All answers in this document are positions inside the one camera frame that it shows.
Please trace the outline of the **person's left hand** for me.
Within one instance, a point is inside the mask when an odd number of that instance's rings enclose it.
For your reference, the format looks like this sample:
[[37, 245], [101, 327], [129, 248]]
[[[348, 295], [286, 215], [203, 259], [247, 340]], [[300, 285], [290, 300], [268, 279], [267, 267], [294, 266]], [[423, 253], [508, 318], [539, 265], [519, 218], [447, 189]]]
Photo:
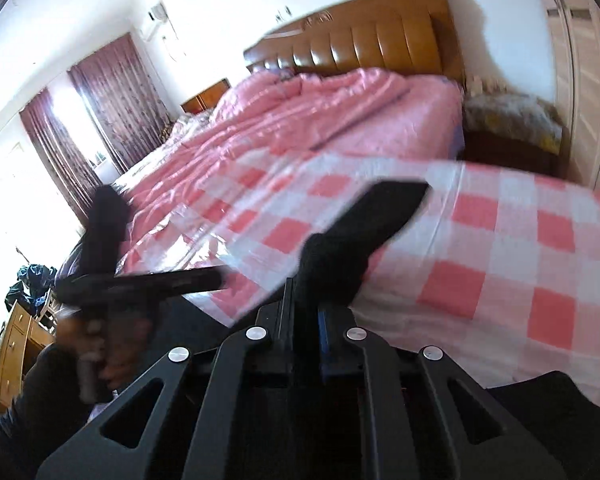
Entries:
[[133, 379], [153, 328], [149, 318], [134, 312], [100, 322], [66, 309], [58, 318], [56, 344], [79, 359], [95, 362], [98, 378], [109, 390], [118, 390]]

